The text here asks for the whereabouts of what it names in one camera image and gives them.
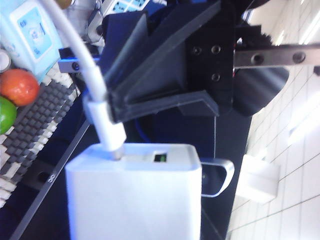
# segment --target white object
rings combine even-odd
[[[116,151],[126,140],[122,123],[113,124],[108,113],[107,86],[90,52],[54,0],[41,1],[53,22],[70,43],[74,55],[79,59],[81,73],[88,87],[92,102],[89,104],[93,124],[105,151]]]
[[[219,196],[231,183],[231,180],[234,176],[235,173],[235,165],[232,161],[230,160],[226,160],[226,159],[220,159],[220,158],[207,158],[207,157],[202,157],[201,158],[201,164],[202,167],[205,168],[206,166],[208,167],[222,167],[225,170],[225,179],[223,181],[223,184],[220,188],[220,190],[218,190],[218,192],[216,193],[203,193],[202,191],[202,197],[207,197],[207,198],[215,198],[217,196]]]
[[[280,166],[244,155],[235,194],[261,204],[277,196]]]
[[[121,148],[126,140],[126,132],[122,123],[112,124],[109,118],[106,101],[94,102],[87,104],[90,115],[97,129],[100,143],[104,151],[114,152]]]
[[[13,63],[39,82],[60,58],[59,35],[37,0],[0,0],[0,41]]]
[[[309,27],[306,29],[302,37],[300,38],[299,44],[309,44],[312,38],[315,36],[317,31],[320,28],[320,11],[318,11],[317,15],[312,20]]]
[[[166,155],[156,162],[155,155]],[[66,165],[72,240],[199,240],[202,167],[185,144],[101,144]]]
[[[5,50],[0,49],[0,73],[5,72],[11,65],[11,58]]]

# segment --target screw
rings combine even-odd
[[[300,64],[306,59],[306,54],[303,51],[298,51],[293,54],[292,60],[295,64]]]
[[[214,82],[219,82],[219,80],[220,80],[220,74],[218,74],[218,73],[212,74],[211,80],[214,81]]]
[[[191,54],[192,54],[192,55],[195,55],[195,56],[199,56],[199,55],[201,54],[201,52],[202,52],[201,47],[194,46],[194,47],[192,48]]]
[[[253,65],[260,65],[264,62],[265,58],[263,55],[261,55],[260,53],[256,53],[255,55],[252,56],[251,58],[251,63]]]
[[[78,64],[77,62],[73,62],[73,63],[72,63],[72,68],[73,68],[73,70],[75,70],[75,71],[79,71],[80,66],[79,66],[79,64]]]
[[[212,48],[211,48],[211,52],[213,54],[219,54],[221,52],[221,47],[219,45],[214,45]]]

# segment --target white tile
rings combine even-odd
[[[271,115],[270,114],[268,114],[266,117],[265,117],[265,119],[264,119],[264,121],[263,121],[263,125],[262,125],[262,133],[263,134],[266,134],[266,132],[268,132],[268,129],[269,129],[269,127],[270,127],[270,124],[271,124]]]
[[[259,204],[254,201],[249,202],[247,223],[252,223],[257,219],[258,205]]]
[[[249,212],[249,201],[240,207],[241,217],[239,220],[239,226],[242,227],[247,224],[248,212]]]
[[[280,240],[282,212],[271,215],[266,220],[264,240]]]
[[[309,25],[311,23],[311,8],[310,4],[306,5],[306,9],[301,9],[301,16],[300,16],[300,27],[303,26],[303,24]]]
[[[278,131],[281,132],[290,122],[292,112],[292,103],[289,103],[280,113]]]
[[[256,129],[256,136],[255,136],[255,142],[257,142],[261,137],[262,137],[262,126],[260,125],[257,129]]]
[[[237,209],[238,207],[240,207],[241,205],[243,205],[245,202],[247,202],[248,200],[245,199],[244,197],[241,196],[235,196],[234,197],[234,202],[233,202],[233,207],[232,210]]]
[[[273,164],[280,166],[279,179],[283,179],[286,176],[288,150],[281,153],[273,162]]]
[[[273,123],[276,118],[279,116],[280,114],[280,111],[281,111],[281,102],[276,102],[274,101],[274,106],[273,106],[273,109],[271,111],[271,123]]]
[[[299,204],[282,212],[281,240],[299,240],[300,207]]]
[[[235,229],[235,214],[232,212],[230,216],[228,231],[232,231]]]
[[[320,154],[320,124],[305,135],[304,161]]]
[[[268,216],[270,203],[258,204],[258,209],[256,212],[256,219],[263,219]]]
[[[307,84],[305,84],[292,99],[292,114],[303,108],[307,102]]]
[[[267,218],[255,222],[253,240],[263,240],[266,233]]]
[[[244,240],[253,240],[255,234],[255,222],[246,226]]]
[[[302,174],[303,170],[299,168],[285,178],[283,209],[301,202]]]
[[[237,229],[240,227],[240,219],[241,219],[242,209],[236,209],[233,214],[233,229]]]
[[[245,239],[246,229],[247,229],[247,226],[243,226],[238,229],[238,236],[237,236],[238,240]]]
[[[308,99],[310,99],[317,92],[320,92],[320,76],[313,74],[307,82]]]
[[[285,128],[276,138],[275,156],[279,156],[284,150],[288,148],[289,131]]]
[[[265,156],[265,160],[270,163],[275,159],[275,155],[276,155],[276,143],[277,143],[277,139],[274,139],[271,143],[269,143],[269,145],[266,147],[266,156]]]
[[[239,233],[239,230],[238,230],[238,229],[233,230],[233,231],[231,232],[231,238],[230,238],[230,240],[239,240],[239,238],[238,238],[238,233]]]
[[[279,181],[277,196],[270,202],[269,215],[277,213],[283,209],[284,190],[285,179]]]
[[[304,144],[305,138],[292,144],[288,149],[285,174],[288,175],[304,164]]]
[[[317,13],[320,11],[319,0],[312,0],[311,2],[311,19],[313,20]]]
[[[320,239],[320,196],[301,205],[300,240]]]
[[[271,141],[274,140],[278,135],[278,126],[279,126],[279,119],[277,118],[273,123],[271,123],[271,126],[268,129],[267,143],[271,143]]]
[[[307,162],[302,168],[302,200],[305,201],[320,194],[320,155]]]

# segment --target white tiled wall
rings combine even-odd
[[[268,34],[276,40],[284,30],[282,44],[297,44],[320,11],[320,0],[286,2]],[[268,24],[268,19],[261,19],[261,24]],[[312,42],[320,43],[320,30]],[[247,142],[247,154],[256,156],[267,148],[265,160],[281,166],[277,197],[266,204],[236,197],[231,240],[320,240],[320,119],[316,129],[288,143],[292,114],[320,91],[320,77],[313,74],[313,66],[288,70],[283,90],[252,117]]]

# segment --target white cable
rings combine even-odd
[[[56,1],[41,0],[41,3],[52,18],[56,27],[63,32],[74,55],[78,58],[81,72],[92,100],[94,102],[104,101],[107,95],[105,81],[102,77],[100,68],[96,65],[90,52],[83,43],[83,40],[80,38]]]
[[[92,101],[88,103],[88,108],[100,143],[107,152],[117,152],[117,156],[114,157],[120,158],[122,152],[118,151],[123,149],[127,137],[126,131],[122,123],[113,124],[110,119],[106,101],[107,86],[100,68],[58,4],[54,0],[41,0],[41,2],[79,60],[80,71],[91,95]]]

